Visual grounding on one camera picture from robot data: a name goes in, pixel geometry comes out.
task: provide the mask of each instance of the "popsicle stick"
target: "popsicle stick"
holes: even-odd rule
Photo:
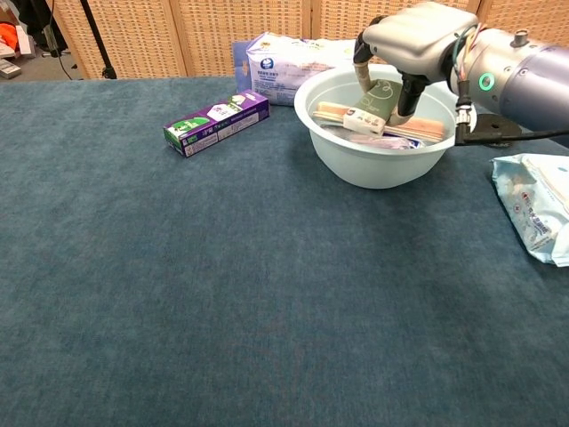
[[[348,110],[349,107],[346,105],[322,101],[318,103],[317,111],[312,113],[312,116],[336,123],[343,123],[343,115],[346,114]],[[385,131],[410,138],[439,142],[443,140],[445,136],[445,125],[436,120],[411,117],[402,125],[385,126]]]

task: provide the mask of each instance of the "plastic bowl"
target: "plastic bowl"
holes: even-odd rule
[[[370,64],[372,79],[401,82],[401,76],[390,65]],[[431,118],[445,124],[443,141],[421,149],[376,149],[344,141],[322,129],[311,115],[320,101],[354,105],[362,90],[352,67],[332,68],[306,80],[294,98],[294,109],[309,129],[318,157],[344,181],[366,189],[388,189],[416,180],[432,169],[444,153],[454,145],[456,95],[446,82],[427,86],[415,116]],[[472,111],[471,128],[477,120]]]

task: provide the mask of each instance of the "room divider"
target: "room divider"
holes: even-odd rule
[[[52,6],[52,0],[46,0]],[[264,31],[292,37],[355,38],[371,18],[421,0],[89,0],[119,78],[230,76],[231,43]],[[527,28],[569,44],[569,1],[443,0],[488,26]],[[102,60],[79,0],[55,0],[54,16],[84,78]]]

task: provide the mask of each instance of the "white plastic packet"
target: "white plastic packet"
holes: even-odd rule
[[[309,77],[352,65],[355,40],[304,40],[264,33],[247,49],[252,89],[272,104],[293,105]]]
[[[518,154],[493,166],[498,196],[527,251],[569,267],[569,157]]]
[[[422,141],[390,133],[383,133],[382,136],[370,136],[351,131],[338,125],[322,124],[320,127],[345,141],[375,147],[376,149],[420,149],[425,147]]]

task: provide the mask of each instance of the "purple box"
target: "purple box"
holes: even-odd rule
[[[164,126],[164,137],[190,157],[268,117],[268,100],[247,90]]]

